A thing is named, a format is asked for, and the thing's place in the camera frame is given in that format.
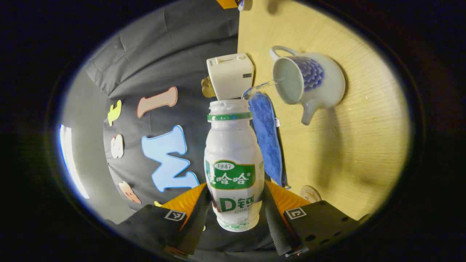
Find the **blue cloth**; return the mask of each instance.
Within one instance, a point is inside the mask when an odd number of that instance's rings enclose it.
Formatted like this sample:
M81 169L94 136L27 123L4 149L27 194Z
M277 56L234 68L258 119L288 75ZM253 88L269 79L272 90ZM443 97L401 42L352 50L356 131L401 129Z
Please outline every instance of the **blue cloth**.
M280 186L286 186L287 177L283 171L281 148L275 122L274 108L267 95L256 93L249 99L250 111L253 113L253 124L259 143L264 169Z

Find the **white device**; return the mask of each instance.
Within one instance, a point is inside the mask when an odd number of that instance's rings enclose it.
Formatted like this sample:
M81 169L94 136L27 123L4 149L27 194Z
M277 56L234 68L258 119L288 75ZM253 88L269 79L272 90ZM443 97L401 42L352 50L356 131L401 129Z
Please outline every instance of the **white device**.
M246 53L209 58L207 70L218 100L241 97L253 84L254 65Z

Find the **light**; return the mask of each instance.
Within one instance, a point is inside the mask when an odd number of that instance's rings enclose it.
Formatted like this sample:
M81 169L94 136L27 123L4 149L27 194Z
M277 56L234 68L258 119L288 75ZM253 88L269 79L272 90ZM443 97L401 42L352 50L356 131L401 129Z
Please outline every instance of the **light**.
M73 158L73 148L71 147L71 128L64 125L60 125L60 147L62 148L63 159L65 160L65 166L68 173L71 176L74 184L78 188L79 192L84 198L89 198L86 189L81 183L76 170L75 160Z

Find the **green label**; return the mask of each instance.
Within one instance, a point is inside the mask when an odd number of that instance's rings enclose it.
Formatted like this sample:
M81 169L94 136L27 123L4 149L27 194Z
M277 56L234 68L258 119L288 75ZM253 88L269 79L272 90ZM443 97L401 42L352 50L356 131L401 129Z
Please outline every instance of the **green label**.
M246 189L256 181L256 169L252 165L240 165L228 160L210 164L206 160L206 174L210 185L216 189Z
M248 208L254 203L254 195L249 198L239 198L235 201L231 198L220 198L220 208L222 212L234 210L235 208Z

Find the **small bottle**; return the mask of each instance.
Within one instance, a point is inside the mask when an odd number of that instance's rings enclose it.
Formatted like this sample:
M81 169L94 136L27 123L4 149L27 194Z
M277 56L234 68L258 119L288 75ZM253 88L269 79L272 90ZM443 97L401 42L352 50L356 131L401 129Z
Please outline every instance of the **small bottle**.
M253 118L244 99L210 103L204 169L219 225L232 232L252 229L259 221L264 162Z

